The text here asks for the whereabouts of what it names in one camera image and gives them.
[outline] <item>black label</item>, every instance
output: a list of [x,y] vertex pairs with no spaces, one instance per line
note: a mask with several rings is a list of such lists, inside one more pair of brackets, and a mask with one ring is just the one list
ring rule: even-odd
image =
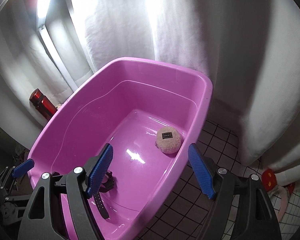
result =
[[162,139],[172,138],[172,132],[165,132],[162,134]]

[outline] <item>white cloth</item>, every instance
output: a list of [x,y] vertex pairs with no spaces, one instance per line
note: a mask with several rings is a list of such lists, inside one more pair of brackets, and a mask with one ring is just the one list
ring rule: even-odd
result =
[[[47,30],[77,85],[122,56],[199,70],[214,84],[208,115],[239,135],[242,164],[266,152],[263,163],[278,171],[280,184],[300,179],[300,140],[286,147],[291,134],[300,138],[300,9],[293,0],[66,3],[70,15],[61,0],[49,9]],[[26,105],[33,89],[54,103],[71,92],[31,21],[22,0],[0,13],[0,73],[39,120]]]

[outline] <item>blue textured pad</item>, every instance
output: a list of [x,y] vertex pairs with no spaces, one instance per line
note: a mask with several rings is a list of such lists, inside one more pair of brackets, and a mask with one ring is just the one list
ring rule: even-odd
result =
[[13,169],[12,177],[17,179],[25,175],[29,170],[34,167],[34,160],[28,159],[24,163],[21,163],[19,166]]
[[188,158],[191,163],[194,174],[201,187],[202,193],[206,194],[209,199],[213,198],[215,191],[213,189],[212,177],[204,164],[200,153],[190,144],[188,148]]
[[95,193],[99,191],[101,182],[108,171],[110,163],[113,158],[113,148],[109,144],[108,147],[103,151],[101,157],[93,167],[88,177],[88,184],[86,194],[88,198],[91,198]]

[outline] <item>red bottle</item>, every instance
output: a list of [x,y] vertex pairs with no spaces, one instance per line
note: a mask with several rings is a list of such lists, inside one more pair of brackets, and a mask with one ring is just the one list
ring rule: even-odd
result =
[[50,120],[57,112],[57,108],[39,90],[39,88],[32,92],[29,100],[34,105],[35,109],[37,109],[47,120]]

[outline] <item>fuzzy ball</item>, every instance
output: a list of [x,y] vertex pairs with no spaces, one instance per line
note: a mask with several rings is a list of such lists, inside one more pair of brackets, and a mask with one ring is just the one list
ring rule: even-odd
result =
[[171,126],[164,126],[157,132],[157,147],[163,153],[176,153],[181,147],[181,140],[181,134]]

